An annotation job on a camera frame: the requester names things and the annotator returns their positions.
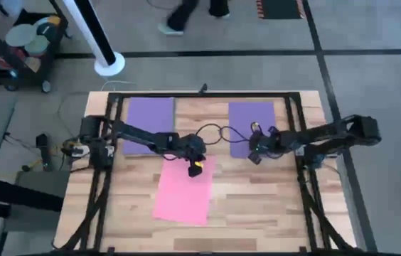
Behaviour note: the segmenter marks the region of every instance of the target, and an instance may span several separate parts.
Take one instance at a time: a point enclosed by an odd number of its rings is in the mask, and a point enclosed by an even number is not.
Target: black pants
[[[186,22],[196,9],[199,0],[183,0],[167,19],[167,26],[175,31],[185,30]],[[210,0],[211,16],[221,17],[229,14],[228,0]]]

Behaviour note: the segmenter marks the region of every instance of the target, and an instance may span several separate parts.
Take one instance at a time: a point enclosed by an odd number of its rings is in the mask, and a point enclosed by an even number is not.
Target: wooden table
[[[307,127],[326,123],[319,94],[303,91],[300,95]],[[104,114],[107,96],[108,92],[91,92],[85,115]],[[228,103],[243,101],[273,101],[276,126],[289,129],[281,98],[197,97],[176,99],[176,131],[183,136],[211,122],[228,125]],[[127,100],[122,111],[122,120],[126,119]],[[200,136],[213,142],[218,131],[207,129]],[[247,159],[231,158],[227,142],[208,146],[207,152],[216,155],[217,164],[208,225],[199,227],[152,218],[163,159],[124,156],[122,144],[120,140],[114,160],[101,251],[109,246],[116,252],[297,252],[301,246],[309,248],[294,154],[278,160],[264,159],[255,166]],[[330,159],[325,164],[330,167],[319,169],[317,175],[326,216],[346,241],[355,245],[340,178],[331,168],[336,168],[336,162]],[[86,165],[87,160],[80,160],[73,168]],[[57,247],[65,244],[85,216],[92,172],[90,169],[70,176],[55,237]],[[91,227],[88,247],[93,244],[95,220]],[[315,228],[321,245],[316,221]]]

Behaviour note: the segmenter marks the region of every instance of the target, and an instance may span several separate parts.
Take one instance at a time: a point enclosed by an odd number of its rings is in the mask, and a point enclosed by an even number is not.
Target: purple paper
[[[273,102],[231,102],[229,103],[229,126],[235,128],[246,138],[251,137],[251,123],[257,122],[265,134],[271,126],[276,126]],[[230,130],[230,140],[242,139]],[[246,159],[250,154],[248,142],[230,144],[230,155],[234,158]]]
[[[132,97],[129,100],[127,124],[148,132],[173,132],[174,99]],[[154,154],[147,146],[125,141],[123,154]]]

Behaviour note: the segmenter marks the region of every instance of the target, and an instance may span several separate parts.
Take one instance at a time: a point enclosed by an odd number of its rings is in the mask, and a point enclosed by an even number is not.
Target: pink paper
[[[216,159],[208,156],[202,163],[202,174],[190,178],[189,162],[183,159],[164,160],[153,209],[154,218],[194,225],[207,224]]]

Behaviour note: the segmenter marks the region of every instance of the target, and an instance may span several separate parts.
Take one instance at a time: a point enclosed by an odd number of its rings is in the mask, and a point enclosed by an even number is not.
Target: gray floor
[[[46,9],[39,1],[28,7]],[[144,1],[93,1],[99,18],[118,51],[312,49],[305,20],[268,21],[256,16],[255,1],[231,0],[232,18],[215,21],[206,13],[207,1],[193,15],[182,38],[166,38],[156,24],[167,11]],[[153,0],[174,6],[177,0]],[[309,0],[324,49],[401,48],[401,1]],[[62,51],[89,53],[73,26],[75,39],[64,40]],[[353,149],[358,178],[379,250],[401,253],[401,55],[326,57],[341,114],[366,114],[378,119],[383,142],[373,148]],[[76,133],[86,102],[80,92],[99,90],[104,80],[94,74],[93,60],[57,60],[50,77],[54,89],[43,95],[25,88],[19,97],[9,131],[32,142],[42,131],[56,142],[68,138],[56,112]],[[324,84],[314,56],[130,58],[115,80],[135,82],[117,90],[318,90],[328,120]],[[0,93],[7,93],[0,88]],[[12,181],[21,165],[38,156],[4,143],[0,151],[0,178]],[[4,255],[50,249],[54,230],[12,233]]]

